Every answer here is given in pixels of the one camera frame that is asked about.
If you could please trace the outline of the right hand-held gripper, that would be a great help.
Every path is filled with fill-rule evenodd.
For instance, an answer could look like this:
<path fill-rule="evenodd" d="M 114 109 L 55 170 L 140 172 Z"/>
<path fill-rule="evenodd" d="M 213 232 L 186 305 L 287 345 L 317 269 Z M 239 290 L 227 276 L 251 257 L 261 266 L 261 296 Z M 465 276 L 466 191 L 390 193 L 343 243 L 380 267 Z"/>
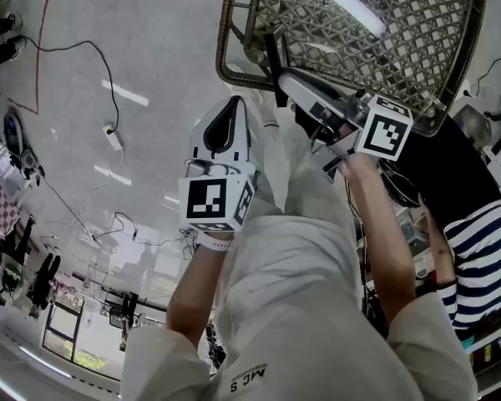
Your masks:
<path fill-rule="evenodd" d="M 297 104 L 295 121 L 311 137 L 312 159 L 330 179 L 356 153 L 397 160 L 411 132 L 410 109 L 382 95 L 360 90 L 343 97 L 325 80 L 292 68 L 278 85 Z M 314 119 L 303 109 L 311 109 Z"/>

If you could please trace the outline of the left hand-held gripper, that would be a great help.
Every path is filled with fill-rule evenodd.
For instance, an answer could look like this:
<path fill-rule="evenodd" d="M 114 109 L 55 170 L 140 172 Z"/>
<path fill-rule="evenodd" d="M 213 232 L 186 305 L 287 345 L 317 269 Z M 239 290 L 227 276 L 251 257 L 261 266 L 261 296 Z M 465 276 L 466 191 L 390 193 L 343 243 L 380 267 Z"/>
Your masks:
<path fill-rule="evenodd" d="M 193 128 L 179 179 L 180 219 L 197 231 L 239 232 L 255 194 L 245 101 L 224 99 Z M 230 159 L 211 155 L 230 149 Z"/>

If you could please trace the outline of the dark framed window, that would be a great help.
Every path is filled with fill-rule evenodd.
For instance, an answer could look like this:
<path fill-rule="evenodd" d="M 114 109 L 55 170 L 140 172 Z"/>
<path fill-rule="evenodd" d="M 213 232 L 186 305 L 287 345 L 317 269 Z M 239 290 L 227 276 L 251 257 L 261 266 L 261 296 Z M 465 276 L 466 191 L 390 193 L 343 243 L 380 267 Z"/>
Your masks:
<path fill-rule="evenodd" d="M 73 363 L 83 311 L 84 302 L 80 303 L 79 308 L 71 308 L 61 302 L 55 302 L 48 312 L 43 334 L 43 347 Z"/>

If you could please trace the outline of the dark wicker glass-top table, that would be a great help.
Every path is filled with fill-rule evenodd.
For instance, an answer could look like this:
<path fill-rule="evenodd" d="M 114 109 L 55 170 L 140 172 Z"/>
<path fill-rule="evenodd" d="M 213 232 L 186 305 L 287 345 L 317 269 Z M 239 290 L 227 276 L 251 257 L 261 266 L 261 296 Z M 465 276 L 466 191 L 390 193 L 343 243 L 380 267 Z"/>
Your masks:
<path fill-rule="evenodd" d="M 223 0 L 215 56 L 228 84 L 270 91 L 265 36 L 285 39 L 298 69 L 406 105 L 413 130 L 435 135 L 464 81 L 486 0 L 360 0 L 384 23 L 373 36 L 333 0 Z"/>

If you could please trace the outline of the person's right forearm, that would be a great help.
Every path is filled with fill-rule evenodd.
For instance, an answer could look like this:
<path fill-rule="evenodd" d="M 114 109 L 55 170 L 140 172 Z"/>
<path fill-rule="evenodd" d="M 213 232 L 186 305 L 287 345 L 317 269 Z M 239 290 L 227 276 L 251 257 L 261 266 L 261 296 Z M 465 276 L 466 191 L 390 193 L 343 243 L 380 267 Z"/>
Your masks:
<path fill-rule="evenodd" d="M 362 220 L 372 277 L 388 322 L 416 299 L 415 267 L 392 202 L 369 155 L 348 157 L 341 165 Z"/>

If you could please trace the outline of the grey plastic bin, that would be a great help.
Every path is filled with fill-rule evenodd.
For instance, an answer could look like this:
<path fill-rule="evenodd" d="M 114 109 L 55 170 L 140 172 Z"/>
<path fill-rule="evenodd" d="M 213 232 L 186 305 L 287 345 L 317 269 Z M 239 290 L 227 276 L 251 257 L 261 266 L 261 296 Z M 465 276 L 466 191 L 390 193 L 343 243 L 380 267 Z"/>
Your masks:
<path fill-rule="evenodd" d="M 464 105 L 453 117 L 455 123 L 469 140 L 486 145 L 492 137 L 488 119 L 469 104 Z"/>

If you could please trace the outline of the white wristband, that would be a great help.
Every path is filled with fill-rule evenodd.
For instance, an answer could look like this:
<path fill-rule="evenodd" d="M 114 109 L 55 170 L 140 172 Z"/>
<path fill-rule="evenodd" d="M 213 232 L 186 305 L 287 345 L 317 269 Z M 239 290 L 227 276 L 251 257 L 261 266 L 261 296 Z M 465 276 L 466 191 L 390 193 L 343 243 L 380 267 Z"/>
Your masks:
<path fill-rule="evenodd" d="M 196 242 L 198 245 L 212 251 L 228 251 L 231 247 L 232 240 L 221 240 L 210 236 L 209 234 L 200 231 L 197 235 Z"/>

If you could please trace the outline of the person's left forearm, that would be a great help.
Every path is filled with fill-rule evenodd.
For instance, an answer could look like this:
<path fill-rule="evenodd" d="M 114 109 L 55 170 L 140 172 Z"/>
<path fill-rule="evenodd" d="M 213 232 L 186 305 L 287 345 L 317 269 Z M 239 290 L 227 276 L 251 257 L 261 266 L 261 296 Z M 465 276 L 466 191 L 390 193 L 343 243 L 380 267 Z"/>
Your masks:
<path fill-rule="evenodd" d="M 227 251 L 199 244 L 170 299 L 166 327 L 198 348 L 209 321 Z"/>

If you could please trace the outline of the black bag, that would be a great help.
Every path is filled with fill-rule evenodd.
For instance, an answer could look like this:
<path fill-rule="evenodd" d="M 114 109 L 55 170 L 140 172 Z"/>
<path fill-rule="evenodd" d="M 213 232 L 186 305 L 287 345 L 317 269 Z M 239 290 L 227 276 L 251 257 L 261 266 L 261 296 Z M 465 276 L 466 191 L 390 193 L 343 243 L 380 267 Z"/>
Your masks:
<path fill-rule="evenodd" d="M 393 161 L 379 159 L 377 169 L 391 199 L 406 208 L 418 208 L 418 189 L 397 170 Z"/>

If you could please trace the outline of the person's white shirt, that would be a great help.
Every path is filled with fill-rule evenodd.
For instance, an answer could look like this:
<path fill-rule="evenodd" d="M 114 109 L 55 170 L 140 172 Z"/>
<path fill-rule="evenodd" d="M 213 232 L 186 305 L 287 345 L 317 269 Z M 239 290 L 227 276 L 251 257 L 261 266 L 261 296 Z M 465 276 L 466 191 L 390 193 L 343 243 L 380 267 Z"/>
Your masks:
<path fill-rule="evenodd" d="M 476 401 L 473 370 L 439 296 L 416 297 L 382 336 L 359 309 L 358 271 L 337 225 L 248 222 L 220 279 L 220 370 L 211 375 L 182 334 L 136 328 L 122 400 Z"/>

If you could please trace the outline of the black framed picture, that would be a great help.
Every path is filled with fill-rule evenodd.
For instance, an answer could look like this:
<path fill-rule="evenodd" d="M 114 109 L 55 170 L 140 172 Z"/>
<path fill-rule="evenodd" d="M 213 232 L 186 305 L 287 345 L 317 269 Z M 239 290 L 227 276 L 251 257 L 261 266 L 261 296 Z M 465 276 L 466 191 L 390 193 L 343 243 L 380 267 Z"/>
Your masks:
<path fill-rule="evenodd" d="M 271 69 L 273 92 L 276 106 L 285 108 L 289 95 L 286 93 L 286 82 L 289 79 L 289 58 L 286 46 L 286 29 L 279 27 L 264 35 L 266 54 Z"/>

